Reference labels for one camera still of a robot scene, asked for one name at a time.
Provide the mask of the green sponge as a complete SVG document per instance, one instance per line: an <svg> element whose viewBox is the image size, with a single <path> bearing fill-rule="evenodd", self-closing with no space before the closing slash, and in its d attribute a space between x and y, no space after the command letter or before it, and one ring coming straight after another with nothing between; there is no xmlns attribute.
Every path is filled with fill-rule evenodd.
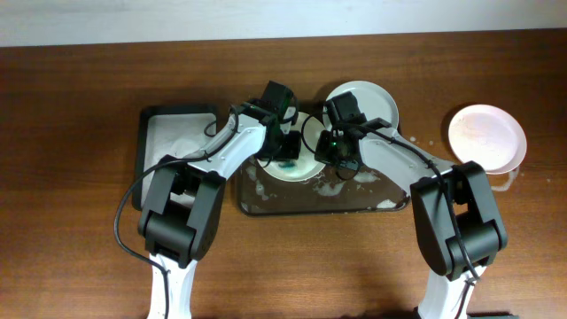
<svg viewBox="0 0 567 319"><path fill-rule="evenodd" d="M295 161L285 161L285 162L279 162L277 164L277 167L285 172L291 172L296 170L298 166Z"/></svg>

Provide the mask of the white plate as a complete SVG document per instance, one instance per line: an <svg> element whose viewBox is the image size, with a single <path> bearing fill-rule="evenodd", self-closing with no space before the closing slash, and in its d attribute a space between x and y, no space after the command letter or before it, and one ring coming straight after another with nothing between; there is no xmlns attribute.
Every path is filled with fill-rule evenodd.
<svg viewBox="0 0 567 319"><path fill-rule="evenodd" d="M317 120L315 117L311 118L303 129L304 137L307 145L314 151L319 140L320 134L325 130L323 124ZM286 160L295 161L297 164L297 169L291 172L285 172L277 167L279 162L284 161L272 161L269 165L266 161L257 160L257 162L263 167L263 169L275 179L285 182L302 182L315 175L318 175L325 167L322 162L315 160L315 156L310 152L306 146L302 143L301 139L301 149L298 159Z"/></svg>
<svg viewBox="0 0 567 319"><path fill-rule="evenodd" d="M393 129L399 130L400 115L398 106L388 91L381 86L367 81L345 82L337 86L328 96L331 100L335 96L351 92L356 98L357 106L363 118L350 120L349 123L362 125L368 121L380 118L388 122Z"/></svg>

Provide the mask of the pink-white plate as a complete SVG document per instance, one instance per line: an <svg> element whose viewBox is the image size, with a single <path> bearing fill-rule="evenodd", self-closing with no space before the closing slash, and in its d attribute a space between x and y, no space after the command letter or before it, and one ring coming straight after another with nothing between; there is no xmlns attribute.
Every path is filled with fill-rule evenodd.
<svg viewBox="0 0 567 319"><path fill-rule="evenodd" d="M459 161L474 161L489 175L515 170L527 153L527 138L519 122L492 105L465 106L449 121L447 137Z"/></svg>

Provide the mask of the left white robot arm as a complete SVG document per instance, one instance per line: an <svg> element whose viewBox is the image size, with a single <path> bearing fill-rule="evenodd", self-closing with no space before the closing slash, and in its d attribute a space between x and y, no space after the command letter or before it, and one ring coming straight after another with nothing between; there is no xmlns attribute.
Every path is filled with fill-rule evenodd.
<svg viewBox="0 0 567 319"><path fill-rule="evenodd" d="M244 102L218 129L212 105L142 111L128 195L141 213L137 231L152 267L150 318L191 316L195 269L216 236L227 181L251 157L296 159L298 113L291 101Z"/></svg>

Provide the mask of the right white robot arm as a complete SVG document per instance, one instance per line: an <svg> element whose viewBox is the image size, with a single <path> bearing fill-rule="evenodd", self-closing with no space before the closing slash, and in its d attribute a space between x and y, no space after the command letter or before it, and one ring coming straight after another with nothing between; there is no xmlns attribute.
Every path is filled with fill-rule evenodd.
<svg viewBox="0 0 567 319"><path fill-rule="evenodd" d="M412 145L382 119L336 122L321 133L315 159L374 169L410 197L416 240L430 268L418 318L465 318L481 275L509 241L485 170Z"/></svg>

